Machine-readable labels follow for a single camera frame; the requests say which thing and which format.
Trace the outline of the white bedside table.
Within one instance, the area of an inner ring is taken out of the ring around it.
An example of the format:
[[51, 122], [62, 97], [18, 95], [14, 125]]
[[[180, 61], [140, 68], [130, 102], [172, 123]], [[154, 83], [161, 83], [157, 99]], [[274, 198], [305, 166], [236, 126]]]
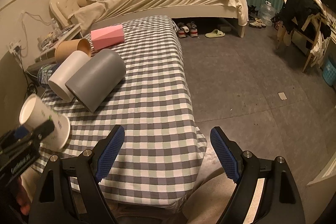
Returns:
[[67, 32], [60, 36], [51, 46], [48, 46], [46, 50], [43, 50], [42, 53], [34, 59], [35, 63], [45, 61], [55, 56], [56, 47], [63, 41], [73, 40], [75, 37], [81, 37], [81, 28], [80, 24], [73, 24], [67, 27]]

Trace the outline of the blue plastic basket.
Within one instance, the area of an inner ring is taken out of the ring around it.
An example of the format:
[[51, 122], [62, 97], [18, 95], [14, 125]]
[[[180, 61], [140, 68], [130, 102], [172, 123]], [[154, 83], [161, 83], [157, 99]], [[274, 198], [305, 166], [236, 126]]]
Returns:
[[333, 86], [333, 84], [335, 83], [336, 67], [335, 61], [332, 56], [329, 56], [325, 61], [325, 65], [322, 71], [322, 78], [329, 86]]

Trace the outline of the brown kraft paper cup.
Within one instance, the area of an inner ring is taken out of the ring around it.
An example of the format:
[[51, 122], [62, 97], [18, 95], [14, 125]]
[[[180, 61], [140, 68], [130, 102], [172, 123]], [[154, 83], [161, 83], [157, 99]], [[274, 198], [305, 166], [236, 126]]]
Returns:
[[82, 51], [89, 57], [92, 55], [90, 42], [85, 39], [75, 39], [60, 42], [55, 48], [55, 60], [58, 64], [62, 63], [74, 51]]

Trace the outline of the grey checkered tablecloth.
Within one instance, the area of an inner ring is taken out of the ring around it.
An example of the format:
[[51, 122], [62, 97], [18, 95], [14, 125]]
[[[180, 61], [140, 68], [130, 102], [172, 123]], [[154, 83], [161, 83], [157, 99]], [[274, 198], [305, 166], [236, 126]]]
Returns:
[[70, 120], [61, 157], [94, 147], [117, 124], [124, 128], [121, 150], [100, 182], [105, 198], [179, 211], [193, 191], [207, 141], [194, 121], [177, 26], [165, 15], [122, 25], [125, 41], [114, 51], [126, 75], [95, 112], [50, 90], [42, 100]]

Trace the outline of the white bed frame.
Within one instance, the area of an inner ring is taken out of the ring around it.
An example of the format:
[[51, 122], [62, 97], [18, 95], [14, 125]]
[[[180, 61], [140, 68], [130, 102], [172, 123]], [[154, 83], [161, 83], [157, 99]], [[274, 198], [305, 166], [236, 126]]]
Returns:
[[75, 0], [50, 0], [50, 10], [63, 27], [80, 24], [82, 34], [151, 15], [179, 18], [236, 19], [234, 28], [243, 37], [248, 23], [247, 0], [106, 0], [79, 7]]

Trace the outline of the clear bottle on nightstand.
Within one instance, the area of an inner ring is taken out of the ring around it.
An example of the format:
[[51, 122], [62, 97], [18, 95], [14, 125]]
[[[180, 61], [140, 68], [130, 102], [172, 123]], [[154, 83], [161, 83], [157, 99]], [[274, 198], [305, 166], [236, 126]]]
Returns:
[[62, 34], [62, 32], [61, 32], [61, 29], [58, 25], [58, 22], [54, 18], [52, 18], [52, 20], [51, 20], [51, 26], [52, 26], [52, 29], [54, 31], [54, 34], [57, 37], [59, 37]]

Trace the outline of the white printed paper cup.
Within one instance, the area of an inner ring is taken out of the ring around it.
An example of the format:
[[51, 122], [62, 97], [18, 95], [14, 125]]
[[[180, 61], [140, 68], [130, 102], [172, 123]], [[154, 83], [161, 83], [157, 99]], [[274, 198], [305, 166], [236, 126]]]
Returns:
[[42, 146], [52, 151], [60, 151], [70, 136], [71, 124], [69, 118], [52, 110], [36, 94], [31, 94], [21, 108], [19, 114], [20, 125], [33, 130], [45, 121], [52, 121], [55, 128], [52, 133], [43, 138]]

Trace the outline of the pink faceted box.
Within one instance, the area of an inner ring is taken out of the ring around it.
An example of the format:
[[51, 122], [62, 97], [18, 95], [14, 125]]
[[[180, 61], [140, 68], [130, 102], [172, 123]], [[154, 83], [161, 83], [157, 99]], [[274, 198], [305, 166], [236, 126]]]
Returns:
[[99, 51], [124, 41], [125, 36], [122, 24], [91, 31], [91, 42], [95, 51]]

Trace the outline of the grey cylinder cup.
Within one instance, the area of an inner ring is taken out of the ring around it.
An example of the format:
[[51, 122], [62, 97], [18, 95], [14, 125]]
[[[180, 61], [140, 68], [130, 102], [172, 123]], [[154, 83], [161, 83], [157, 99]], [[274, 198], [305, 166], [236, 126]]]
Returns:
[[65, 86], [93, 113], [125, 75], [126, 65], [121, 56], [111, 49], [103, 49], [85, 63]]

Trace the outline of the blue labelled water bottle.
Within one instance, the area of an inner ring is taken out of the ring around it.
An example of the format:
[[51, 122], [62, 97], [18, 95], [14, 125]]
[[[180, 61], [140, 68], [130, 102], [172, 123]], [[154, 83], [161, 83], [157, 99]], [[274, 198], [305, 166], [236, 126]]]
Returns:
[[49, 78], [55, 73], [58, 67], [60, 67], [60, 64], [43, 65], [38, 71], [38, 84], [45, 89], [49, 89]]

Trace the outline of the pair of sneakers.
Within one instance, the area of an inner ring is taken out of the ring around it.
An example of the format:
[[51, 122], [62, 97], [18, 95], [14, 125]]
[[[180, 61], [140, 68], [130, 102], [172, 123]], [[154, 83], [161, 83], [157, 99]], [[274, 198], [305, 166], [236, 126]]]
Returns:
[[177, 26], [178, 26], [177, 36], [179, 38], [186, 38], [188, 35], [192, 38], [198, 37], [198, 30], [195, 22], [189, 22], [187, 24], [180, 22], [177, 24]]

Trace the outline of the green slipper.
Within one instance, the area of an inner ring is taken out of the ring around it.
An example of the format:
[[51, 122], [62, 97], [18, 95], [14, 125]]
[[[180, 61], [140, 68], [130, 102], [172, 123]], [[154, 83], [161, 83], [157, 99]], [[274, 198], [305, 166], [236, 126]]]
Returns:
[[214, 29], [212, 32], [206, 33], [206, 38], [222, 38], [225, 36], [225, 33], [219, 29]]

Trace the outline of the dark grey sofa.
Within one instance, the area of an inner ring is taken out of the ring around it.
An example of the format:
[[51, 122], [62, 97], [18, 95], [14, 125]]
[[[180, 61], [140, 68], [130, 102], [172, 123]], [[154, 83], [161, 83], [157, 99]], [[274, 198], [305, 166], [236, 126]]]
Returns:
[[1, 58], [1, 136], [19, 125], [19, 114], [26, 98], [37, 91], [16, 58], [7, 52]]

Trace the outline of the white cylinder cup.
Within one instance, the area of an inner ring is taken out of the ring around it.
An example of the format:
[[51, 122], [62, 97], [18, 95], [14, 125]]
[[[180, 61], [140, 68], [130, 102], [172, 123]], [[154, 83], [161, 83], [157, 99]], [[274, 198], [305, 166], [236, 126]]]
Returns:
[[65, 83], [89, 60], [90, 57], [83, 51], [74, 51], [49, 78], [49, 87], [63, 101], [71, 102], [74, 98]]

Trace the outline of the wooden chair with clothes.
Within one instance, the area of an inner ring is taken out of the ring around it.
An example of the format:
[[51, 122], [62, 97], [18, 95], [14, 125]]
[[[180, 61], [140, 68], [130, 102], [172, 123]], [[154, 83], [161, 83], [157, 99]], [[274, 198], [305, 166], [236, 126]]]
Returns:
[[301, 35], [307, 42], [308, 66], [321, 65], [331, 39], [330, 21], [321, 0], [283, 0], [280, 11], [271, 18], [278, 24], [278, 44], [289, 46], [294, 33]]

